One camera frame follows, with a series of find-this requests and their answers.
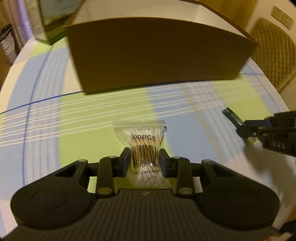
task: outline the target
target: white stripe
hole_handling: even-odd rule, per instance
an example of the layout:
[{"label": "white stripe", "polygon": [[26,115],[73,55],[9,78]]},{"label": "white stripe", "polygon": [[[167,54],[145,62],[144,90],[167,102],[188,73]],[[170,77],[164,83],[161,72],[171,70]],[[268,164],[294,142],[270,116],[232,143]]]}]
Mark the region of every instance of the white stripe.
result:
[{"label": "white stripe", "polygon": [[[200,97],[199,96],[194,96],[191,98],[191,100],[194,100],[194,102],[198,102],[200,101]],[[179,100],[175,100],[175,101],[168,101],[168,102],[160,102],[160,103],[157,103],[155,104],[154,108],[163,108],[163,107],[169,107],[169,106],[176,106],[178,104],[186,104],[188,103],[188,99],[185,98],[185,99],[179,99]],[[217,100],[216,102],[212,102],[210,103],[211,106],[217,106],[217,105],[221,105],[223,104],[223,101],[222,100]],[[29,129],[33,129],[33,128],[36,128],[36,127],[43,127],[43,126],[47,126],[47,125],[52,125],[52,124],[57,124],[57,123],[62,123],[62,122],[66,122],[66,121],[69,121],[69,120],[78,120],[78,119],[81,119],[81,118],[84,118],[84,120],[91,120],[91,119],[94,119],[94,118],[91,118],[91,119],[85,119],[86,117],[91,117],[91,116],[97,116],[97,115],[101,115],[101,114],[106,114],[106,113],[113,113],[113,112],[118,112],[119,110],[124,110],[124,111],[127,111],[127,110],[132,110],[132,109],[136,109],[136,108],[144,108],[146,106],[149,106],[150,107],[150,104],[147,104],[147,105],[142,105],[142,106],[136,106],[136,107],[128,107],[128,108],[124,108],[124,109],[118,109],[118,110],[112,110],[112,111],[107,111],[107,112],[101,112],[101,113],[96,113],[96,114],[92,114],[92,115],[86,115],[86,116],[79,116],[79,117],[74,117],[74,118],[69,118],[69,119],[66,119],[66,120],[61,120],[61,121],[58,121],[58,122],[53,122],[53,123],[47,123],[47,124],[42,124],[42,125],[36,125],[36,126],[31,126],[31,127],[28,127],[27,130]],[[82,110],[82,111],[77,111],[77,112],[70,112],[70,113],[63,113],[61,115],[67,115],[67,114],[73,114],[73,113],[79,113],[79,112],[84,112],[84,111],[88,111],[88,110],[93,110],[93,109],[100,109],[100,108],[105,108],[105,107],[109,107],[109,106],[104,106],[104,107],[97,107],[97,108],[90,108],[90,109],[87,109],[87,110]],[[28,123],[36,123],[38,121],[43,121],[43,120],[48,120],[48,119],[51,119],[51,118],[45,118],[45,119],[40,119],[40,120],[35,120],[35,121],[30,121]],[[71,124],[71,123],[76,123],[76,122],[80,122],[80,121],[73,121],[73,122],[66,122],[64,123],[63,125],[66,125],[66,124]],[[20,130],[16,130],[16,131],[11,131],[11,132],[6,132],[5,134],[9,134],[9,135],[2,135],[1,138],[4,138],[4,137],[9,137],[9,136],[13,136],[13,135],[19,135],[19,134],[22,134],[24,133],[25,129],[20,129]]]},{"label": "white stripe", "polygon": [[[51,105],[51,106],[47,106],[47,107],[42,107],[42,108],[39,108],[39,109],[35,109],[35,111],[40,110],[40,109],[46,109],[46,108],[57,106],[57,105],[67,106],[67,105],[69,105],[68,103],[76,103],[76,102],[78,102],[78,103],[85,103],[85,102],[89,102],[89,101],[95,101],[95,100],[101,100],[101,99],[106,99],[106,98],[112,98],[113,96],[119,97],[119,96],[129,95],[129,94],[133,94],[133,93],[140,93],[140,92],[143,92],[143,90],[147,90],[147,91],[158,91],[158,90],[166,90],[166,89],[175,89],[176,88],[176,87],[167,87],[167,86],[168,85],[164,85],[161,88],[159,87],[160,89],[156,89],[156,90],[154,90],[154,87],[145,87],[145,88],[137,88],[137,89],[128,89],[128,90],[113,91],[113,92],[110,92],[110,93],[100,93],[100,94],[96,94],[96,95],[93,95],[93,96],[84,96],[84,97],[79,98],[79,99],[76,99],[76,100],[69,100],[69,101],[65,101],[63,103],[58,103],[58,104],[54,104],[54,105]],[[2,121],[2,120],[5,120],[5,121],[11,120],[11,117],[15,117],[15,116],[18,116],[18,115],[21,115],[21,114],[27,115],[27,111],[24,111],[22,113],[18,113],[18,114],[12,115],[12,116],[8,116],[8,117],[5,117],[5,118],[2,118],[2,119],[0,119],[0,121]]]},{"label": "white stripe", "polygon": [[[183,84],[185,86],[188,86],[190,84],[197,85],[199,83],[203,83],[203,82],[183,83]],[[144,90],[147,90],[147,91],[156,91],[156,90],[160,91],[160,90],[168,90],[168,89],[176,89],[176,88],[178,88],[178,86],[170,87],[169,85],[164,85],[164,86],[156,86],[156,87],[145,87]],[[51,107],[54,107],[54,106],[68,106],[68,105],[71,105],[71,104],[76,103],[76,102],[78,102],[78,103],[86,103],[86,102],[90,102],[90,101],[111,98],[113,96],[118,97],[118,96],[129,95],[131,93],[139,93],[139,92],[143,92],[143,89],[131,89],[131,90],[115,91],[115,92],[111,92],[111,93],[101,93],[99,95],[94,95],[94,96],[90,96],[90,97],[87,96],[87,97],[79,98],[79,99],[76,99],[76,100],[65,101],[63,103],[57,103],[57,104],[50,105],[50,106],[47,106],[47,107],[34,109],[30,113],[32,113],[33,111],[35,112],[35,111],[39,111],[39,110],[43,110],[43,109],[48,109],[48,108],[51,108]],[[167,94],[171,94],[171,93],[170,92],[169,93],[162,93],[162,94],[158,94],[158,95],[167,95]],[[19,118],[21,116],[26,116],[26,115],[27,115],[27,111],[24,111],[22,113],[18,113],[18,114],[12,115],[12,116],[2,118],[2,119],[0,119],[0,121],[2,121],[2,120],[8,121],[8,120],[16,119],[16,118]]]},{"label": "white stripe", "polygon": [[[171,96],[173,94],[180,93],[180,92],[181,91],[175,91],[175,92],[169,92],[169,93],[161,93],[161,94],[156,94],[156,95],[144,96],[144,97],[140,97],[140,98],[149,100],[150,97],[154,97],[154,96]],[[119,96],[121,97],[121,96],[131,94],[131,93],[121,93],[121,94],[119,94],[119,93],[120,93],[120,91],[116,95],[117,97],[119,97]],[[103,93],[103,94],[95,95],[95,96],[91,96],[91,97],[87,96],[87,97],[79,98],[79,99],[76,99],[76,100],[65,101],[63,103],[57,103],[57,104],[49,105],[49,106],[46,106],[46,107],[33,109],[29,113],[47,111],[47,110],[51,109],[51,107],[59,108],[61,106],[64,107],[64,106],[69,106],[69,105],[75,105],[75,104],[87,103],[87,102],[92,102],[92,101],[97,101],[97,100],[103,100],[103,99],[107,99],[107,98],[112,98],[115,94],[113,94],[112,96],[106,96],[106,97],[104,97],[102,95],[105,95],[105,94]],[[15,115],[12,115],[12,116],[9,116],[9,117],[2,118],[2,119],[0,119],[0,121],[3,120],[3,119],[4,119],[4,121],[10,121],[10,120],[13,120],[13,119],[17,119],[17,118],[22,117],[22,116],[27,116],[27,113],[28,113],[27,111],[24,111],[24,112],[19,113],[19,114],[15,114]]]},{"label": "white stripe", "polygon": [[[179,113],[183,114],[183,113],[185,113],[185,111],[192,112],[192,107],[190,106],[190,107],[180,108],[178,110],[164,111],[164,112],[157,113],[157,115],[159,115],[160,117],[165,117],[165,116],[178,115]],[[134,116],[132,118],[144,118],[144,117],[152,118],[150,113],[149,114],[145,114],[145,115]],[[48,135],[48,134],[57,134],[59,132],[66,132],[67,133],[67,131],[70,131],[70,130],[77,130],[77,129],[81,129],[81,128],[85,128],[85,127],[92,127],[92,126],[101,126],[101,125],[104,125],[106,123],[112,123],[112,121],[106,121],[106,122],[102,122],[102,123],[96,123],[96,124],[91,124],[91,125],[79,126],[79,127],[75,127],[75,128],[71,128],[71,129],[65,129],[65,130],[58,131],[58,132],[46,133],[45,135]],[[35,141],[35,140],[42,140],[42,139],[52,138],[52,137],[58,137],[58,136],[60,136],[60,135],[54,135],[54,136],[50,136],[50,137],[42,137],[42,138],[33,139],[33,140],[26,140],[25,142],[30,142],[30,141]],[[22,141],[0,145],[0,147],[1,146],[7,146],[7,145],[19,144],[19,143],[23,143],[24,142],[23,141],[23,138],[16,139],[16,140],[11,140],[11,141],[18,141],[18,140],[22,140]]]},{"label": "white stripe", "polygon": [[[195,101],[199,101],[199,96],[195,96],[192,99],[195,100]],[[188,99],[187,98],[184,98],[184,99],[179,99],[179,100],[174,100],[174,101],[160,102],[160,103],[157,103],[154,106],[154,108],[163,108],[163,107],[176,106],[176,105],[187,104],[187,103],[189,103],[188,102]],[[146,105],[142,105],[142,106],[135,106],[135,107],[128,107],[128,108],[124,108],[124,109],[111,110],[111,111],[96,113],[96,114],[92,114],[92,115],[85,115],[85,116],[73,117],[73,118],[69,118],[69,119],[61,120],[61,121],[57,121],[57,122],[52,122],[52,123],[46,123],[46,124],[31,126],[31,127],[28,127],[27,130],[29,130],[29,129],[39,130],[39,129],[43,129],[42,127],[44,127],[44,126],[47,126],[47,127],[44,128],[44,129],[46,129],[46,128],[50,128],[50,127],[55,127],[55,126],[48,126],[48,125],[57,124],[56,126],[59,126],[63,122],[66,122],[66,123],[63,123],[62,125],[67,125],[67,124],[72,124],[72,123],[80,122],[79,119],[83,119],[82,121],[96,119],[96,118],[86,119],[86,117],[98,116],[98,115],[100,115],[101,117],[106,117],[106,116],[102,116],[102,114],[114,113],[114,112],[117,113],[117,114],[119,114],[119,111],[122,111],[122,110],[124,110],[123,113],[125,113],[125,111],[127,111],[127,110],[133,110],[133,109],[143,110],[144,107],[148,107],[148,108],[145,108],[145,109],[153,108],[153,106],[151,104],[146,104]],[[31,124],[31,123],[36,123],[37,121],[43,121],[43,120],[48,120],[48,119],[49,118],[41,119],[41,120],[36,120],[36,121],[31,121],[31,122],[28,122],[28,123]],[[17,131],[6,132],[5,134],[9,134],[9,135],[3,135],[3,136],[1,136],[1,138],[9,137],[9,136],[14,136],[14,135],[19,135],[19,134],[24,133],[24,131],[25,131],[25,129],[20,129],[20,130],[17,130]]]},{"label": "white stripe", "polygon": [[[193,89],[191,90],[188,90],[187,92],[193,92],[193,93],[199,93]],[[168,96],[164,96],[163,94],[158,94],[158,95],[154,95],[154,96],[159,96],[158,98],[154,98],[154,97],[151,97],[150,99],[152,100],[156,100],[156,99],[163,99],[163,98],[166,98],[166,97],[173,97],[173,96],[182,96],[184,95],[184,93],[182,91],[177,91],[177,92],[172,92],[170,93],[170,95]],[[243,98],[248,98],[248,97],[253,97],[253,96],[256,96],[257,94],[254,93],[253,95],[246,95],[246,96],[242,96],[240,95],[240,99],[243,99]],[[212,99],[208,96],[208,95],[198,95],[198,96],[194,96],[195,99],[199,98],[199,100],[208,100],[208,101],[212,101]],[[233,97],[230,97],[230,98],[227,98],[227,100],[235,100],[236,99],[236,96],[233,96]],[[126,104],[126,103],[134,103],[135,100],[134,98],[129,98],[129,99],[126,99],[126,100],[131,100],[129,102],[123,102],[122,100],[116,100],[116,101],[112,101],[112,102],[109,102],[108,104],[109,105],[105,105],[103,106],[104,104],[94,104],[94,105],[90,105],[87,107],[86,110],[84,111],[88,111],[88,110],[96,110],[96,109],[100,109],[100,108],[104,108],[104,107],[111,107],[111,106],[115,106],[116,104],[114,103],[119,103],[119,104]],[[63,113],[61,115],[64,115],[66,114],[67,112],[69,112],[69,114],[73,113],[71,111],[73,110],[80,110],[80,109],[85,109],[85,107],[78,107],[78,108],[72,108],[72,109],[69,109],[69,110],[65,110],[65,111],[60,111],[60,112],[57,112],[57,113],[52,113],[52,114],[48,114],[48,115],[44,115],[44,116],[37,116],[37,117],[34,117],[34,118],[29,118],[29,121],[32,120],[32,119],[39,119],[39,118],[43,118],[43,117],[49,117],[51,115],[57,115],[58,113]],[[25,122],[26,120],[21,120],[21,121],[18,121],[18,122],[14,122],[14,123],[10,123],[10,124],[6,124],[6,125],[3,125],[2,126],[2,130],[4,129],[8,129],[8,128],[12,128],[12,127],[17,127],[17,126],[20,126],[22,125],[23,122]]]}]

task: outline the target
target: table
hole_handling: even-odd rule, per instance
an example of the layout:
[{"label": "table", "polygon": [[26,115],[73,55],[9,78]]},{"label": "table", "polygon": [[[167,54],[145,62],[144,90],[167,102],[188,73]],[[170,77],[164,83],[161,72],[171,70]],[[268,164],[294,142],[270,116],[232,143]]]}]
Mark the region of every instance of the table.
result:
[{"label": "table", "polygon": [[[119,155],[124,146],[112,121],[120,118],[164,119],[164,147],[171,156],[195,163],[212,159],[272,188],[281,200],[274,222],[280,228],[296,202],[295,159],[244,142],[222,114],[227,106],[243,120],[288,110],[251,59],[235,80],[85,95],[66,39],[53,46],[30,39],[0,92],[0,236],[16,226],[9,208],[16,190],[77,159]],[[115,185],[130,184],[117,178]]]}]

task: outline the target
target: tablecloth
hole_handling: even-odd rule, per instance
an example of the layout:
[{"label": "tablecloth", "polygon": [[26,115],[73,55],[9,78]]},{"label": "tablecloth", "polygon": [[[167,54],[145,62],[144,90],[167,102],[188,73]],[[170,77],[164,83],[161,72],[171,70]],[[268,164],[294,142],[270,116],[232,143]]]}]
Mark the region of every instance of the tablecloth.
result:
[{"label": "tablecloth", "polygon": [[[66,39],[53,46],[31,39],[0,92],[0,236],[16,226],[9,204],[19,188],[78,159],[97,162],[119,155],[124,146],[113,133],[112,121],[122,118],[165,120],[164,147],[171,156],[195,163],[212,159],[272,188],[281,200],[274,223],[279,228],[295,205],[295,159],[264,150],[260,142],[243,141],[222,114],[227,106],[243,120],[287,111],[251,59],[235,80],[86,95]],[[115,184],[129,185],[126,179]]]}]

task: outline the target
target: brown box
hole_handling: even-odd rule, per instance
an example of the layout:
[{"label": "brown box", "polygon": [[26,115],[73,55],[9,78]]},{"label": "brown box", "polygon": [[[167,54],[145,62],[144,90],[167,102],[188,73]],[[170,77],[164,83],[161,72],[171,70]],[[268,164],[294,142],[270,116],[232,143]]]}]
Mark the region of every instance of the brown box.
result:
[{"label": "brown box", "polygon": [[257,45],[195,0],[88,0],[65,29],[84,92],[233,79]]}]

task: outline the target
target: plastic bag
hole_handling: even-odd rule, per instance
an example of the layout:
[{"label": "plastic bag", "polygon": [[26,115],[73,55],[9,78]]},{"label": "plastic bag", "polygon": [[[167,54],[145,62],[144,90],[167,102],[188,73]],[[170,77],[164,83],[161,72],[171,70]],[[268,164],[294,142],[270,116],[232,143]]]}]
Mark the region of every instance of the plastic bag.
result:
[{"label": "plastic bag", "polygon": [[131,150],[131,164],[127,178],[141,188],[168,188],[169,181],[159,166],[159,149],[167,130],[163,120],[115,120],[116,136]]}]

